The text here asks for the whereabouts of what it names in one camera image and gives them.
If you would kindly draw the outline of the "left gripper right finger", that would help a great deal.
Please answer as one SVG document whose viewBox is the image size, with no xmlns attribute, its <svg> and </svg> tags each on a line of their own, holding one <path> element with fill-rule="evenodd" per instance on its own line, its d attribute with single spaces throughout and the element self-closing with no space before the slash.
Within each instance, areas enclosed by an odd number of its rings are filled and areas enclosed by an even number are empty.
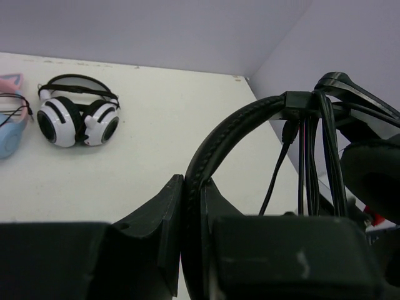
<svg viewBox="0 0 400 300">
<path fill-rule="evenodd" d="M 219 191 L 212 178 L 208 179 L 200 191 L 201 204 L 201 257 L 202 257 L 202 292 L 203 299 L 210 299 L 209 269 L 213 255 L 213 222 L 218 217 L 242 216 Z"/>
</svg>

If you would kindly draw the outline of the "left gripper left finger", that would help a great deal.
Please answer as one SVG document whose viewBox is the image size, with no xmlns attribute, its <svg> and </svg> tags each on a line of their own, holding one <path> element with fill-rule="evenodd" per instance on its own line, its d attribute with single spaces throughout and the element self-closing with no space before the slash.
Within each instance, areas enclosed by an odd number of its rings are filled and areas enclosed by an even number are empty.
<svg viewBox="0 0 400 300">
<path fill-rule="evenodd" d="M 119 295 L 178 295 L 183 175 L 175 174 L 153 198 L 113 226 L 126 236 L 116 258 Z"/>
</svg>

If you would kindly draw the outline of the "black headset with cable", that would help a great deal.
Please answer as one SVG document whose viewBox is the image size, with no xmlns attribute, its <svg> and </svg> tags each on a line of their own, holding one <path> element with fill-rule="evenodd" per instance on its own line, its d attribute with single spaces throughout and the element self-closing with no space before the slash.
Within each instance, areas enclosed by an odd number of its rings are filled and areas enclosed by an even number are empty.
<svg viewBox="0 0 400 300">
<path fill-rule="evenodd" d="M 399 128 L 393 107 L 329 72 L 311 92 L 288 91 L 232 113 L 203 141 L 186 171 L 182 268 L 191 299 L 203 299 L 200 191 L 229 152 L 271 119 L 284 121 L 282 163 L 299 142 L 297 212 L 213 222 L 210 299 L 398 299 Z"/>
</svg>

